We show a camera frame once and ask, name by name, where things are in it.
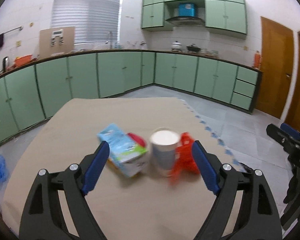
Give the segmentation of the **white blue paper cup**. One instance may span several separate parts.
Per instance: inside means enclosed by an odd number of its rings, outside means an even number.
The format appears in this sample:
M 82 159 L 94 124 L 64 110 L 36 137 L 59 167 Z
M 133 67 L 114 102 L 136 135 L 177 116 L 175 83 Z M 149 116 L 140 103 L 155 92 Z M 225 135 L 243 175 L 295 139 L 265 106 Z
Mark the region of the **white blue paper cup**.
M 157 128 L 149 137 L 151 162 L 160 175 L 164 177 L 172 175 L 178 159 L 176 149 L 179 142 L 180 134 L 166 127 Z

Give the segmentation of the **orange thermos bottle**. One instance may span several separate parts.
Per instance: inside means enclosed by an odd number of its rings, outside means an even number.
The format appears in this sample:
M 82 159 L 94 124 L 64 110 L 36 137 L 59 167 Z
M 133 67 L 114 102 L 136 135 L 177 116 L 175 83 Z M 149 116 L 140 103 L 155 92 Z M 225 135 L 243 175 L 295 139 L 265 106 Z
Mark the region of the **orange thermos bottle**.
M 255 55 L 254 55 L 254 64 L 253 64 L 254 68 L 259 69 L 260 65 L 261 65 L 261 61 L 262 61 L 261 54 L 257 50 L 256 53 L 255 53 Z

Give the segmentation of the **white cooking pot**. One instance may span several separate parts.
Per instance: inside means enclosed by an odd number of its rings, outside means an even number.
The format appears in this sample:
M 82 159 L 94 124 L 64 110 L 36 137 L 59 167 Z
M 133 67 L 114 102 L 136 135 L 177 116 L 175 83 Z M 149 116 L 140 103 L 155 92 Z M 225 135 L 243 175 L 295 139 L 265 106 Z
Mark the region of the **white cooking pot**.
M 172 42 L 171 51 L 182 52 L 183 51 L 182 44 L 178 41 Z

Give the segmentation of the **black wok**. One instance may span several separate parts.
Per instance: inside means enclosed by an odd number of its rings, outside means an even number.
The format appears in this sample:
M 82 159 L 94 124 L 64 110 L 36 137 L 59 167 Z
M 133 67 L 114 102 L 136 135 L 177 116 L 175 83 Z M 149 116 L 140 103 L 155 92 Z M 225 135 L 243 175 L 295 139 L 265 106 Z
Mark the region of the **black wok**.
M 199 53 L 201 51 L 201 48 L 199 48 L 195 44 L 191 44 L 191 45 L 187 46 L 187 51 L 189 53 Z

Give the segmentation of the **cardboard board with printout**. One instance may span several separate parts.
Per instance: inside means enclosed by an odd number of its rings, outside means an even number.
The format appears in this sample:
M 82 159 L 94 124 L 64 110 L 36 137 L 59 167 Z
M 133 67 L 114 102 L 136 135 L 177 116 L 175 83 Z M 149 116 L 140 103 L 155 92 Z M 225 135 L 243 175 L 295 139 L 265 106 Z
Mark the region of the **cardboard board with printout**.
M 44 29 L 39 32 L 39 58 L 63 55 L 74 50 L 75 27 Z

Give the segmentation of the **red crushed paper cup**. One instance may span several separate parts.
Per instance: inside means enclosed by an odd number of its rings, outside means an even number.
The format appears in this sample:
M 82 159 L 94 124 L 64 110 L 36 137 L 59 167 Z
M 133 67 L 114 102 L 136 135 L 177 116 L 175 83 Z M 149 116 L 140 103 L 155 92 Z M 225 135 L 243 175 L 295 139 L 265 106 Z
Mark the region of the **red crushed paper cup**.
M 146 148 L 146 141 L 139 135 L 136 135 L 134 133 L 127 133 L 127 135 L 139 146 Z

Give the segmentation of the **window blind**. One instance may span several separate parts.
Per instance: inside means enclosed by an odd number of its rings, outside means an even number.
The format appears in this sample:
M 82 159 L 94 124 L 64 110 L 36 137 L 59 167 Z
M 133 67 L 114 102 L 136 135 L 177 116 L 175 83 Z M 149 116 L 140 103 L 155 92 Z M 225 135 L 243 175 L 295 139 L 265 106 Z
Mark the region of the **window blind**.
M 121 0 L 54 0 L 51 28 L 75 27 L 75 44 L 118 40 Z

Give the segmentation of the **orange plastic basin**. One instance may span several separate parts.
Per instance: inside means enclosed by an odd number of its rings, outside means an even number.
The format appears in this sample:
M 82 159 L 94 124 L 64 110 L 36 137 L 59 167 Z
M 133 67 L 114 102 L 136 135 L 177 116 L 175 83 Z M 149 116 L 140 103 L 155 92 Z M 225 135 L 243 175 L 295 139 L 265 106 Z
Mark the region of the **orange plastic basin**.
M 32 55 L 25 55 L 25 56 L 22 56 L 22 57 L 16 57 L 15 60 L 14 60 L 14 64 L 16 67 L 20 67 L 20 66 L 23 66 L 25 64 L 28 64 L 30 63 L 32 60 Z

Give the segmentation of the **green lower kitchen cabinets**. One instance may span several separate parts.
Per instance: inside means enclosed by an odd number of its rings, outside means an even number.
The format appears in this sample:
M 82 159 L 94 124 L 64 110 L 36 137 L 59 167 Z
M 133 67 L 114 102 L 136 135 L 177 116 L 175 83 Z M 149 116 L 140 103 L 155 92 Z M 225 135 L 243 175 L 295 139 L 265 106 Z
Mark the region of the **green lower kitchen cabinets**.
M 0 144 L 68 101 L 111 98 L 156 85 L 251 113 L 262 73 L 231 61 L 154 50 L 56 56 L 0 74 Z

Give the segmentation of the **steel electric kettle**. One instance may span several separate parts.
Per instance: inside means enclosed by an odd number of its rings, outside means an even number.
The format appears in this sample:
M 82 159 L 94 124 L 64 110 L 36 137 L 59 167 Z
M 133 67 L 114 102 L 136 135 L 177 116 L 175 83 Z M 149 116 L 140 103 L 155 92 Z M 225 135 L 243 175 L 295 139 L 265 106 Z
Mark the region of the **steel electric kettle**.
M 7 72 L 9 65 L 10 65 L 10 59 L 8 56 L 6 56 L 2 60 L 2 72 L 3 73 Z

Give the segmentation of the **wall towel rail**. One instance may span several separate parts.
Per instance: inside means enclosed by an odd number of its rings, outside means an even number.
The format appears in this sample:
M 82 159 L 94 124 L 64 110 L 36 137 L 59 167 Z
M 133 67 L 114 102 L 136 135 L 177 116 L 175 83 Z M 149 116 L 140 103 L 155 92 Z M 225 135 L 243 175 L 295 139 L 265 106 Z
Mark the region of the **wall towel rail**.
M 21 25 L 21 26 L 19 26 L 19 27 L 17 27 L 17 28 L 13 28 L 13 29 L 11 29 L 11 30 L 8 30 L 8 31 L 5 31 L 5 32 L 3 32 L 2 34 L 8 34 L 8 33 L 11 33 L 11 32 L 13 32 L 13 31 L 22 31 L 23 30 L 23 26 Z

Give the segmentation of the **blue green milk carton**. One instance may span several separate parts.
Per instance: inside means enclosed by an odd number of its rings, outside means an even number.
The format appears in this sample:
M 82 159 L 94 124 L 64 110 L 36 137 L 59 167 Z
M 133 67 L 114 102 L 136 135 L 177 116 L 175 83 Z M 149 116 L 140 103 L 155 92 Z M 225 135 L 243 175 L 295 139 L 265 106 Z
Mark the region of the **blue green milk carton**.
M 109 144 L 108 159 L 124 176 L 133 177 L 147 165 L 147 149 L 136 144 L 116 124 L 109 124 L 97 137 Z

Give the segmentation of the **brown wooden door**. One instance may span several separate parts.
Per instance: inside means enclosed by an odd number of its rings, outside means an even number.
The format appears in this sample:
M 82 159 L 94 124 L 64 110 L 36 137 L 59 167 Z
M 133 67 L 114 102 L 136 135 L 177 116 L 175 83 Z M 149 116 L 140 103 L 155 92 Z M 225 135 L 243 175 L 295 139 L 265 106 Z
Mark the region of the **brown wooden door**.
M 298 69 L 292 100 L 285 117 L 284 112 L 292 85 L 294 65 L 293 31 L 279 23 L 262 17 L 262 80 L 256 101 L 256 109 L 283 120 L 300 131 L 300 32 L 297 49 Z

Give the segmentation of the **range hood with blue box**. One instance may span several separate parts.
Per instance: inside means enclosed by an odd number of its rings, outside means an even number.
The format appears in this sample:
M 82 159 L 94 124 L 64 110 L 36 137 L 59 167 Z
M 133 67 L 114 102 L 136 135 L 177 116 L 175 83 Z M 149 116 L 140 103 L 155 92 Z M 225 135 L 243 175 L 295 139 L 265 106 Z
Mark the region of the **range hood with blue box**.
M 204 26 L 205 5 L 196 3 L 178 3 L 167 6 L 166 22 L 175 27 Z

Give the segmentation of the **green upper wall cabinets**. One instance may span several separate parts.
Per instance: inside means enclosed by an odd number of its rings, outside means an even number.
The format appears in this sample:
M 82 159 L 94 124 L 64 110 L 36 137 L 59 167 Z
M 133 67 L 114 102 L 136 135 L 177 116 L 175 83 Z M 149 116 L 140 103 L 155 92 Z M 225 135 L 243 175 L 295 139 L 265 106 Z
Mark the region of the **green upper wall cabinets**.
M 186 26 L 202 26 L 211 33 L 245 39 L 245 0 L 142 0 L 142 29 L 172 31 Z

